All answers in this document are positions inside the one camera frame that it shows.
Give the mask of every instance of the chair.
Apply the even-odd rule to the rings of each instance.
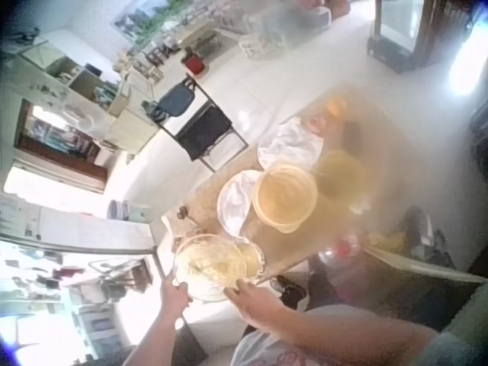
[[[165,122],[170,117],[179,117],[186,112],[195,98],[195,89],[199,89],[207,101],[174,135],[165,128]],[[159,103],[150,105],[148,102],[143,102],[143,107],[149,118],[186,150],[191,161],[199,159],[212,172],[215,172],[215,169],[205,161],[204,157],[208,156],[210,151],[226,136],[234,133],[244,144],[244,147],[228,161],[249,147],[249,144],[234,129],[232,121],[189,74],[182,82],[168,91],[159,100]]]

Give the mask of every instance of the person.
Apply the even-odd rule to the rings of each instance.
[[[309,291],[310,283],[316,279],[312,273]],[[162,309],[124,366],[172,363],[175,322],[190,302],[188,286],[174,286],[172,280],[169,275],[163,281]],[[243,280],[236,282],[236,288],[224,290],[249,324],[236,347],[232,366],[444,366],[468,364],[468,356],[474,354],[467,344],[449,333],[438,334],[424,326],[382,318],[343,304],[315,307],[312,293],[309,308],[315,308],[300,313],[294,307],[303,297],[302,291],[292,284],[285,287],[281,299],[267,288]],[[322,294],[330,297],[330,291],[333,292],[326,289]]]

